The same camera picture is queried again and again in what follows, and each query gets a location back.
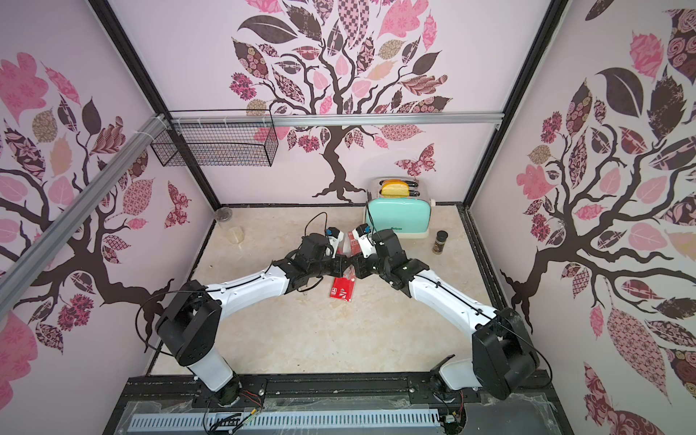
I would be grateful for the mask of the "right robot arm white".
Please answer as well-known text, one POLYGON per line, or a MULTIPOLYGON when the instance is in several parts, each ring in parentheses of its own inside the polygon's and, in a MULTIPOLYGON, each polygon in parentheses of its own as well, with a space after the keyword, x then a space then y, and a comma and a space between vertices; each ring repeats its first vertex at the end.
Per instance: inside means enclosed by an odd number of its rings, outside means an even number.
POLYGON ((436 375, 453 391, 481 388, 505 400, 534 374, 540 355, 521 316, 510 308, 483 304, 449 285, 420 259, 410 258, 391 229, 352 231, 361 252, 352 257, 355 274, 377 275, 386 284, 453 324, 471 343, 469 357, 450 357, 436 375))

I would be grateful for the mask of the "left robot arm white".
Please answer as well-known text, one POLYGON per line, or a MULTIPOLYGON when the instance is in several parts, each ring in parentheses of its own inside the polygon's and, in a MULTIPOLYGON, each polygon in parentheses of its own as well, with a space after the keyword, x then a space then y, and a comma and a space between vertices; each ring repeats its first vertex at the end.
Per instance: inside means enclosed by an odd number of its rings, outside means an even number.
POLYGON ((266 299, 310 288, 313 278, 342 277, 348 259, 339 252, 345 235, 338 228, 302 237, 299 247, 255 274, 215 285, 188 281, 176 292, 156 332, 176 362, 196 375, 222 405, 233 404, 239 376, 216 349, 219 325, 230 315, 266 299))

